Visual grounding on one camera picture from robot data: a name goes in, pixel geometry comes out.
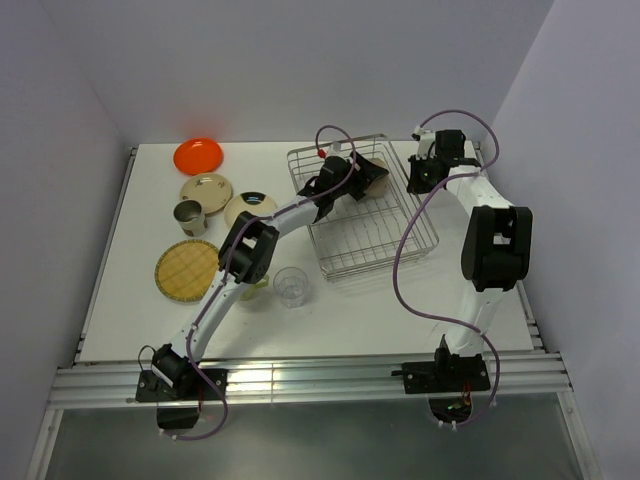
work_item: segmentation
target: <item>white wall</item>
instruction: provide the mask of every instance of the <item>white wall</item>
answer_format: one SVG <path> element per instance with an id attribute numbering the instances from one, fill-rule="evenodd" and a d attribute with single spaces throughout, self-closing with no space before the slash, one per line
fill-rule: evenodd
<path id="1" fill-rule="evenodd" d="M 36 0 L 0 3 L 0 478 L 26 472 L 124 172 L 114 124 Z"/>
<path id="2" fill-rule="evenodd" d="M 552 3 L 42 1 L 131 144 L 309 139 L 324 123 L 408 138 L 453 106 L 491 120 Z"/>
<path id="3" fill-rule="evenodd" d="M 607 478 L 640 475 L 640 2 L 556 0 L 495 121 L 526 281 Z"/>

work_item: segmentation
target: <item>wire dish rack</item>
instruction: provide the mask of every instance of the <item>wire dish rack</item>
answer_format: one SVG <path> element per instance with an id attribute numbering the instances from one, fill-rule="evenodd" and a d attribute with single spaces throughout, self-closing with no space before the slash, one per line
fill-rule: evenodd
<path id="1" fill-rule="evenodd" d="M 407 173 L 385 135 L 358 137 L 354 142 L 366 159 L 385 162 L 389 184 L 384 196 L 378 198 L 365 197 L 356 202 L 349 195 L 340 197 L 331 213 L 309 227 L 320 268 L 328 280 L 393 264 L 400 238 L 420 204 L 417 197 L 406 193 Z M 349 142 L 331 143 L 339 143 L 343 157 L 350 159 Z M 315 146 L 291 150 L 287 160 L 296 191 L 317 175 L 324 163 Z M 407 239 L 401 261 L 426 255 L 439 240 L 431 220 L 423 213 Z"/>

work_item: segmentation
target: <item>glass cup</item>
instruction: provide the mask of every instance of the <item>glass cup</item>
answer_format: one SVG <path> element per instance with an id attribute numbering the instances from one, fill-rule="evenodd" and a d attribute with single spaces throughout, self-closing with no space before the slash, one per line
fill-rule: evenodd
<path id="1" fill-rule="evenodd" d="M 299 268 L 287 267 L 276 273 L 273 288 L 285 307 L 298 308 L 304 305 L 309 291 L 309 281 L 307 275 Z"/>

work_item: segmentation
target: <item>red plate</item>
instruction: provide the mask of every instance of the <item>red plate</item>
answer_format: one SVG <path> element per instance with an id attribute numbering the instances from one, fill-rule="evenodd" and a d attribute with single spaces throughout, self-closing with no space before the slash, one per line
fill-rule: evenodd
<path id="1" fill-rule="evenodd" d="M 173 154 L 173 163 L 187 175 L 212 172 L 222 163 L 222 149 L 210 138 L 193 138 L 180 145 Z"/>

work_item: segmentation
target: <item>woven placemat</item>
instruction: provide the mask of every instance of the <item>woven placemat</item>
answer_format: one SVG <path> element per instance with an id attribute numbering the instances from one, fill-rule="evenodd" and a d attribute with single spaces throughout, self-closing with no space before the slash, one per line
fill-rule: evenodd
<path id="1" fill-rule="evenodd" d="M 218 249 L 204 240 L 172 245 L 156 264 L 155 280 L 165 297 L 177 302 L 197 302 L 218 270 Z"/>

